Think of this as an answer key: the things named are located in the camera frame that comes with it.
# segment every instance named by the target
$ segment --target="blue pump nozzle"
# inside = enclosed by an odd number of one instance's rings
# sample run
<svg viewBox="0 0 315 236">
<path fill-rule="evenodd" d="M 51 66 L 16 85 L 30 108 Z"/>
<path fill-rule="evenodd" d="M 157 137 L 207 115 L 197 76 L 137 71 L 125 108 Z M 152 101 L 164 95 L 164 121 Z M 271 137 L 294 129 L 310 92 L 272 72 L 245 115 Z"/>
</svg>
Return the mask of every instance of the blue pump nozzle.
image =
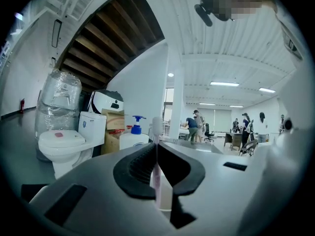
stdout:
<svg viewBox="0 0 315 236">
<path fill-rule="evenodd" d="M 140 135 L 141 134 L 141 127 L 139 125 L 139 121 L 141 118 L 143 119 L 146 119 L 145 117 L 143 116 L 132 116 L 132 117 L 135 117 L 136 118 L 136 125 L 134 125 L 132 128 L 131 128 L 131 133 L 134 134 L 134 135 Z"/>
</svg>

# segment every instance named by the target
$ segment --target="black headset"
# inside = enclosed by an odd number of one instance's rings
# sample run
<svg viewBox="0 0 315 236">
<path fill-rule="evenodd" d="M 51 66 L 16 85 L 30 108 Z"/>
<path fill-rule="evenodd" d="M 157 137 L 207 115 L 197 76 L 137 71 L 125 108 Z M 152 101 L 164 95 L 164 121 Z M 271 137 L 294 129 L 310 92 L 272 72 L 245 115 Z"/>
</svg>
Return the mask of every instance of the black headset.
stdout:
<svg viewBox="0 0 315 236">
<path fill-rule="evenodd" d="M 227 21 L 231 19 L 226 14 L 219 13 L 219 0 L 201 0 L 200 4 L 195 5 L 195 11 L 205 22 L 206 26 L 212 26 L 212 21 L 209 15 L 212 13 L 221 21 Z"/>
</svg>

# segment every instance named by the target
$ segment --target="baseboard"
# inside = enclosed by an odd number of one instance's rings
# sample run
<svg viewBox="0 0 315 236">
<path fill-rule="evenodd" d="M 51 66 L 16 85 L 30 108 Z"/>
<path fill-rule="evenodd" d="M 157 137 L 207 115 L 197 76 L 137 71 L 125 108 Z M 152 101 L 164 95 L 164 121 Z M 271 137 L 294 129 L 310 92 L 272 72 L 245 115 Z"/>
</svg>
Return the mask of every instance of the baseboard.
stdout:
<svg viewBox="0 0 315 236">
<path fill-rule="evenodd" d="M 34 109 L 34 108 L 36 108 L 36 107 L 25 108 L 24 111 L 31 110 L 31 109 Z M 3 116 L 1 116 L 1 120 L 7 119 L 7 118 L 9 118 L 9 117 L 11 117 L 13 115 L 19 114 L 19 113 L 20 113 L 20 110 L 11 112 L 11 113 L 6 114 L 6 115 L 3 115 Z"/>
</svg>

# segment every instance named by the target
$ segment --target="white toilet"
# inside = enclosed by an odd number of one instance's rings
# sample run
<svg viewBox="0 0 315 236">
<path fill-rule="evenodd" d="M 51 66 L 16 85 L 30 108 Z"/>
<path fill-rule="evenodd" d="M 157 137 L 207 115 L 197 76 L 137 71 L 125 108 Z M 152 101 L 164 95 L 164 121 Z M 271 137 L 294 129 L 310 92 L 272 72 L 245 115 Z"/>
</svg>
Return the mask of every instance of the white toilet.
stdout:
<svg viewBox="0 0 315 236">
<path fill-rule="evenodd" d="M 53 162 L 55 178 L 92 157 L 93 148 L 104 144 L 106 116 L 81 112 L 79 133 L 50 130 L 39 136 L 40 151 Z"/>
</svg>

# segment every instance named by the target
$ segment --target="fire extinguisher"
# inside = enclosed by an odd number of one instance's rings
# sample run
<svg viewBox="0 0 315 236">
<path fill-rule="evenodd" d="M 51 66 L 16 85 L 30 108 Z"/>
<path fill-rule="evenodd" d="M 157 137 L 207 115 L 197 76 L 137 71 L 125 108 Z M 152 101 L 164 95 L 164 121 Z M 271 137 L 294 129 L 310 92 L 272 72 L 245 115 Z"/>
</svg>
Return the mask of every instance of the fire extinguisher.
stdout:
<svg viewBox="0 0 315 236">
<path fill-rule="evenodd" d="M 21 107 L 20 107 L 21 114 L 24 112 L 24 103 L 25 103 L 25 99 L 21 100 Z"/>
</svg>

